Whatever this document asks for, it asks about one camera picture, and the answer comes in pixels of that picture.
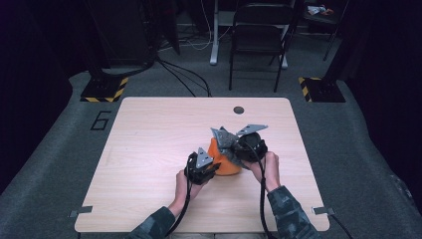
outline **camouflage sleeve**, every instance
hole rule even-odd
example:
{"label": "camouflage sleeve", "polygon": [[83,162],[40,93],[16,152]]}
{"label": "camouflage sleeve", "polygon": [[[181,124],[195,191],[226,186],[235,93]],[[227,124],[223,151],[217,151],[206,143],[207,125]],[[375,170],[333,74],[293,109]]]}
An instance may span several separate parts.
{"label": "camouflage sleeve", "polygon": [[156,239],[164,238],[175,221],[174,215],[167,207],[161,207],[140,225],[133,229],[126,239]]}
{"label": "camouflage sleeve", "polygon": [[281,238],[321,238],[291,192],[281,186],[267,195]]}

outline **yellow black striped tape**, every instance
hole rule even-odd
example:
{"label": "yellow black striped tape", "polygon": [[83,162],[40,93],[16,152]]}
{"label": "yellow black striped tape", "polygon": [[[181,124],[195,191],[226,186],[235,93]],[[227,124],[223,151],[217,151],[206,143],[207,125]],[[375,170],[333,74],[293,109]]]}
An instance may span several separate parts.
{"label": "yellow black striped tape", "polygon": [[126,86],[128,78],[124,78],[121,80],[120,85],[118,86],[118,90],[115,92],[112,98],[81,98],[81,102],[91,102],[91,103],[99,103],[99,102],[117,102],[120,99],[121,94],[123,94],[124,87]]}
{"label": "yellow black striped tape", "polygon": [[305,80],[320,81],[320,78],[299,78],[299,83],[301,84],[302,93],[304,94],[305,100],[307,102],[312,102],[313,99],[311,98],[310,91],[308,90],[308,87],[305,84]]}

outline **black cable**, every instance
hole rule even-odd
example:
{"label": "black cable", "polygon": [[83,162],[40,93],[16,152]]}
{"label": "black cable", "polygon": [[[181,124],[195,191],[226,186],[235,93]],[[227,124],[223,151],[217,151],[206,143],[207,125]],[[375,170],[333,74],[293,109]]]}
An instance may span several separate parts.
{"label": "black cable", "polygon": [[157,62],[165,69],[167,70],[169,73],[171,73],[189,92],[190,94],[196,98],[195,94],[193,94],[193,92],[186,86],[186,84],[176,75],[174,74],[172,71],[170,71],[167,66],[164,65],[164,63],[161,62],[161,60],[157,59]]}
{"label": "black cable", "polygon": [[345,234],[347,234],[348,238],[353,239],[353,237],[351,236],[350,232],[347,230],[347,228],[345,228],[345,226],[338,220],[338,218],[334,215],[329,215],[332,217],[332,219],[334,219],[338,225],[340,225],[340,227],[344,230]]}
{"label": "black cable", "polygon": [[199,76],[198,74],[196,74],[196,73],[195,73],[195,72],[193,72],[193,71],[190,71],[190,70],[188,70],[188,69],[185,69],[185,68],[179,67],[179,66],[174,65],[174,64],[172,64],[172,63],[169,63],[169,62],[167,62],[167,61],[164,61],[164,60],[161,60],[161,59],[159,59],[159,61],[161,61],[162,63],[165,63],[165,64],[167,64],[167,65],[170,65],[170,66],[172,66],[172,67],[175,67],[175,68],[181,69],[181,70],[183,70],[183,71],[186,71],[186,72],[188,72],[188,73],[190,73],[190,74],[192,74],[192,75],[194,75],[194,76],[198,77],[198,78],[199,78],[199,79],[200,79],[200,80],[204,83],[204,85],[205,85],[206,92],[207,92],[207,96],[208,96],[208,97],[212,97],[212,95],[211,95],[211,89],[210,89],[210,87],[209,87],[209,85],[208,85],[207,81],[205,81],[205,79],[204,79],[204,78],[202,78],[201,76]]}
{"label": "black cable", "polygon": [[175,67],[171,67],[171,70],[172,70],[172,71],[174,71],[174,72],[176,72],[176,73],[178,73],[178,74],[180,74],[180,75],[182,75],[183,77],[185,77],[186,79],[188,79],[189,81],[191,81],[191,82],[192,82],[193,84],[195,84],[196,86],[198,86],[198,87],[202,88],[205,92],[207,92],[207,93],[208,93],[208,97],[210,96],[210,93],[209,93],[209,90],[208,90],[208,89],[206,89],[205,87],[201,86],[199,83],[197,83],[197,82],[193,81],[193,79],[189,78],[188,76],[186,76],[186,75],[185,75],[185,74],[183,74],[182,72],[180,72],[180,71],[176,70],[176,68],[175,68]]}
{"label": "black cable", "polygon": [[[186,167],[185,167],[185,174],[188,175],[189,173],[189,159],[187,159],[187,163],[186,163]],[[190,191],[192,189],[192,185],[193,183],[190,183],[189,186],[189,177],[186,176],[186,198],[185,198],[185,203],[183,205],[182,211],[180,212],[179,217],[177,218],[176,222],[173,224],[173,226],[170,228],[170,230],[168,230],[167,234],[165,234],[165,237],[167,237],[168,235],[170,235],[176,228],[177,226],[180,224],[180,222],[183,219],[184,214],[187,211],[187,207],[189,205],[189,201],[190,201]]]}
{"label": "black cable", "polygon": [[262,178],[261,178],[261,195],[260,195],[260,217],[261,217],[261,223],[263,224],[263,228],[264,228],[264,232],[267,235],[267,237],[269,239],[276,239],[276,237],[273,236],[273,234],[271,234],[270,230],[268,230],[268,226],[267,226],[267,222],[265,220],[265,215],[264,215],[264,200],[265,200],[265,188],[266,188],[266,178],[265,178],[265,167],[261,162],[261,158],[258,156],[258,154],[254,151],[254,149],[246,142],[244,142],[253,152],[255,155],[255,158],[258,161],[258,164],[260,165],[261,168],[261,174],[262,174]]}

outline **wooden table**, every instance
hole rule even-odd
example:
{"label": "wooden table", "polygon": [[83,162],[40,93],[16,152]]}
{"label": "wooden table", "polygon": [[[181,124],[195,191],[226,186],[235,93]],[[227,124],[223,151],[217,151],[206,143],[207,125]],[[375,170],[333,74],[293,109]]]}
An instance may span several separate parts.
{"label": "wooden table", "polygon": [[[244,108],[237,115],[234,107]],[[173,200],[175,175],[198,147],[208,149],[211,127],[236,133],[247,124],[260,130],[280,157],[281,182],[301,203],[312,224],[327,230],[317,183],[290,102],[281,98],[126,98],[122,101],[83,206],[78,232],[128,232]],[[191,201],[175,232],[263,232],[260,184],[251,171],[215,176]],[[266,200],[268,227],[277,231]]]}

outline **person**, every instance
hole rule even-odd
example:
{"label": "person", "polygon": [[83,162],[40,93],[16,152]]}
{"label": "person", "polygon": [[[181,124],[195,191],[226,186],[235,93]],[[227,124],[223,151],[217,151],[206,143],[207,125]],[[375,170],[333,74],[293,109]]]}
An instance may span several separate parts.
{"label": "person", "polygon": [[[291,192],[280,182],[279,157],[273,152],[267,152],[263,159],[265,165],[266,190],[273,214],[276,219],[277,230],[281,238],[320,238],[317,230],[310,223],[301,205]],[[261,182],[262,171],[258,162],[243,161],[253,172],[258,182]],[[206,183],[193,184],[190,199],[193,200]],[[158,239],[164,238],[176,217],[180,215],[187,191],[187,179],[183,170],[176,175],[176,189],[174,200],[168,207],[161,207],[141,224],[134,228],[126,239]]]}

